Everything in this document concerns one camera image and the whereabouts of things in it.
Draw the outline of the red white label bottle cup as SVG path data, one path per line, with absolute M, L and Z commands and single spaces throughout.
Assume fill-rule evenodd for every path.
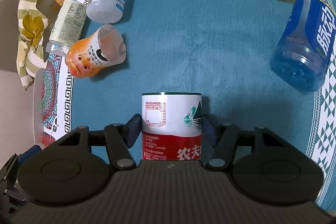
M 142 158 L 199 160 L 202 151 L 200 93 L 142 94 Z

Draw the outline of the orange pig bottle cup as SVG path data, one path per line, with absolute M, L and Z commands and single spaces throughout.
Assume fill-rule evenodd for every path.
M 125 42 L 111 24 L 104 24 L 91 36 L 76 42 L 67 52 L 65 63 L 74 78 L 97 75 L 126 59 Z

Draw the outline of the green white label bottle cup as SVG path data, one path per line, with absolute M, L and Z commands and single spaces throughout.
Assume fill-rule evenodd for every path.
M 64 1 L 51 30 L 46 52 L 66 56 L 69 49 L 80 39 L 86 17 L 84 4 L 73 0 Z

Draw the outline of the teal patterned table cloth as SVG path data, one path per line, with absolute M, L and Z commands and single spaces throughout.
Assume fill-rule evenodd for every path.
M 303 94 L 269 62 L 292 3 L 280 0 L 126 0 L 116 29 L 126 60 L 74 79 L 50 56 L 37 95 L 35 136 L 52 143 L 77 126 L 100 130 L 141 111 L 143 93 L 201 93 L 215 123 L 267 127 L 312 158 L 325 181 L 318 206 L 335 209 L 335 57 L 319 92 Z

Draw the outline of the black device at left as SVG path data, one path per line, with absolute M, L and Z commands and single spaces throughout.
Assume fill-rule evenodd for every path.
M 11 216 L 25 204 L 26 200 L 17 180 L 18 169 L 41 150 L 39 145 L 33 145 L 24 153 L 14 153 L 1 168 L 1 215 L 4 217 Z

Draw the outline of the grey laptop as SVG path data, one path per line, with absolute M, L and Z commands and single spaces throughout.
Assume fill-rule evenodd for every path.
M 55 0 L 37 0 L 36 8 L 49 20 L 43 34 L 43 61 L 46 62 L 49 57 L 46 47 L 49 42 L 51 30 L 54 27 L 54 23 L 61 9 L 61 5 Z

